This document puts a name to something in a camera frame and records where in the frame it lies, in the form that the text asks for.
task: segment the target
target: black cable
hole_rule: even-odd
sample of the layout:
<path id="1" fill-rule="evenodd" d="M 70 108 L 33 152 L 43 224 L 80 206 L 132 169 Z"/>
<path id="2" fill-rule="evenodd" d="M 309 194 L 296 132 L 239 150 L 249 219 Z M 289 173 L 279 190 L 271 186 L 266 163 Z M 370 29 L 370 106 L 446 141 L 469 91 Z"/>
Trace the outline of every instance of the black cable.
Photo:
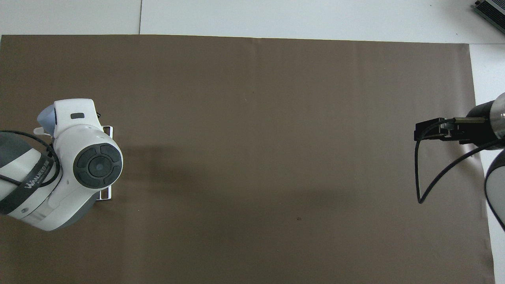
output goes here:
<path id="1" fill-rule="evenodd" d="M 477 147 L 473 150 L 471 150 L 470 152 L 462 155 L 461 157 L 455 159 L 452 163 L 450 163 L 448 166 L 446 166 L 434 179 L 433 181 L 431 181 L 430 185 L 428 186 L 428 188 L 426 189 L 426 191 L 424 192 L 423 196 L 421 197 L 421 194 L 420 194 L 420 190 L 419 190 L 419 166 L 418 166 L 418 153 L 419 153 L 419 144 L 421 143 L 421 140 L 424 138 L 424 136 L 429 132 L 431 131 L 432 129 L 436 128 L 438 125 L 440 124 L 444 124 L 444 123 L 454 123 L 455 122 L 455 119 L 444 119 L 444 120 L 441 120 L 439 122 L 436 122 L 436 123 L 433 123 L 432 125 L 428 126 L 428 128 L 426 128 L 422 133 L 421 135 L 419 135 L 419 138 L 416 142 L 416 149 L 414 151 L 414 168 L 415 168 L 415 172 L 416 172 L 416 192 L 417 192 L 417 202 L 419 202 L 419 204 L 423 203 L 424 200 L 426 199 L 426 197 L 428 196 L 428 194 L 430 193 L 430 191 L 433 189 L 433 187 L 436 185 L 436 183 L 448 172 L 450 171 L 452 168 L 454 168 L 454 166 L 456 166 L 458 163 L 460 163 L 462 160 L 468 158 L 469 156 L 472 156 L 482 150 L 485 150 L 489 147 L 492 147 L 494 145 L 497 145 L 501 142 L 505 142 L 505 137 L 503 138 L 500 138 L 500 139 L 496 139 L 496 140 L 493 140 L 491 142 L 488 142 L 486 144 L 483 144 L 481 145 L 480 147 Z"/>
<path id="2" fill-rule="evenodd" d="M 17 130 L 0 130 L 0 132 L 8 132 L 8 133 L 14 133 L 14 134 L 26 136 L 26 137 L 31 138 L 31 139 L 39 142 L 40 144 L 44 145 L 47 148 L 47 150 L 53 155 L 53 159 L 55 160 L 55 165 L 56 165 L 56 172 L 55 172 L 55 174 L 53 175 L 53 177 L 50 180 L 42 183 L 40 185 L 40 187 L 46 186 L 46 185 L 48 185 L 48 184 L 50 184 L 50 183 L 52 183 L 53 181 L 56 180 L 56 178 L 60 174 L 60 160 L 58 159 L 58 156 L 56 155 L 55 150 L 51 146 L 49 146 L 46 142 L 44 142 L 44 140 L 42 140 L 42 139 L 40 139 L 40 138 L 38 138 L 38 137 L 36 137 L 34 135 L 22 132 L 22 131 L 17 131 Z"/>
<path id="3" fill-rule="evenodd" d="M 10 182 L 10 183 L 13 183 L 13 184 L 15 184 L 17 186 L 21 185 L 21 182 L 15 180 L 15 179 L 12 179 L 12 178 L 10 178 L 8 176 L 1 175 L 1 174 L 0 174 L 0 179 L 5 180 L 5 181 Z"/>
<path id="4" fill-rule="evenodd" d="M 438 127 L 441 124 L 444 123 L 454 123 L 456 120 L 455 119 L 443 119 L 438 122 L 435 122 L 428 126 L 426 129 L 424 129 L 423 132 L 419 135 L 417 141 L 416 141 L 416 149 L 414 150 L 414 171 L 416 173 L 416 193 L 417 193 L 417 202 L 419 204 L 423 203 L 426 197 L 428 196 L 428 193 L 430 193 L 431 188 L 426 189 L 424 192 L 423 196 L 421 197 L 420 189 L 419 189 L 419 163 L 418 163 L 418 155 L 419 155 L 419 145 L 421 144 L 421 141 L 423 140 L 424 136 L 434 128 Z"/>

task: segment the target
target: logo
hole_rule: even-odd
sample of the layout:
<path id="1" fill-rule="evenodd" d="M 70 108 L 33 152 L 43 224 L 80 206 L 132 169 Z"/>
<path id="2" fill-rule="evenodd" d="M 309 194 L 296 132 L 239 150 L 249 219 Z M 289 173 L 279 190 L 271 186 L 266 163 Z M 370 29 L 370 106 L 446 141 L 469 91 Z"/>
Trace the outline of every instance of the logo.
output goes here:
<path id="1" fill-rule="evenodd" d="M 45 173 L 48 165 L 49 165 L 49 161 L 45 161 L 44 165 L 40 168 L 40 170 L 35 175 L 35 177 L 26 183 L 25 188 L 32 188 L 32 186 L 34 186 L 35 183 L 39 184 L 42 181 L 42 180 L 40 180 L 41 179 L 40 177 Z"/>

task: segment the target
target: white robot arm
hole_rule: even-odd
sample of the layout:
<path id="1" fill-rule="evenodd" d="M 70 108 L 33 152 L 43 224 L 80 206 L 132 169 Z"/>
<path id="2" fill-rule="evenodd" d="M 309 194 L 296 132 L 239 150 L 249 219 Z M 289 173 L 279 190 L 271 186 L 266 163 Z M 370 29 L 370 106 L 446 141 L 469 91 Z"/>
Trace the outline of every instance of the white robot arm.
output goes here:
<path id="1" fill-rule="evenodd" d="M 118 179 L 123 154 L 104 133 L 92 100 L 56 101 L 37 120 L 53 137 L 53 148 L 46 145 L 52 155 L 25 143 L 16 135 L 22 132 L 0 131 L 0 213 L 49 231 L 86 214 Z"/>

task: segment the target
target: light blue part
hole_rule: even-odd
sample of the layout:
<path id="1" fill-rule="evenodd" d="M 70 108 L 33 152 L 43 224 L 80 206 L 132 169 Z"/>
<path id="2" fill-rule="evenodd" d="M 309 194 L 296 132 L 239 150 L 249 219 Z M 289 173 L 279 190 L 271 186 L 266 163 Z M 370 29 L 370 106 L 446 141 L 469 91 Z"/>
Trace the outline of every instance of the light blue part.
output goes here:
<path id="1" fill-rule="evenodd" d="M 54 136 L 56 127 L 55 106 L 50 105 L 47 108 L 45 108 L 37 116 L 37 121 L 42 127 L 44 127 L 47 133 L 51 134 L 51 136 Z"/>

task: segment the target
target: brown paper sheet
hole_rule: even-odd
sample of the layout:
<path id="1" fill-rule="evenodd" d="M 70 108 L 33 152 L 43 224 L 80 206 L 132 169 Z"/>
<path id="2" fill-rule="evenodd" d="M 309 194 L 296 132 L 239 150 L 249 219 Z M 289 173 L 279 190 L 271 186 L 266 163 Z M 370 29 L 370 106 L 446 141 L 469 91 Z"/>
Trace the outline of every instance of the brown paper sheet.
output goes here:
<path id="1" fill-rule="evenodd" d="M 494 283 L 478 155 L 415 195 L 415 123 L 475 105 L 466 44 L 2 36 L 1 129 L 67 98 L 124 171 L 70 227 L 0 217 L 2 283 Z M 423 144 L 423 187 L 470 149 Z"/>

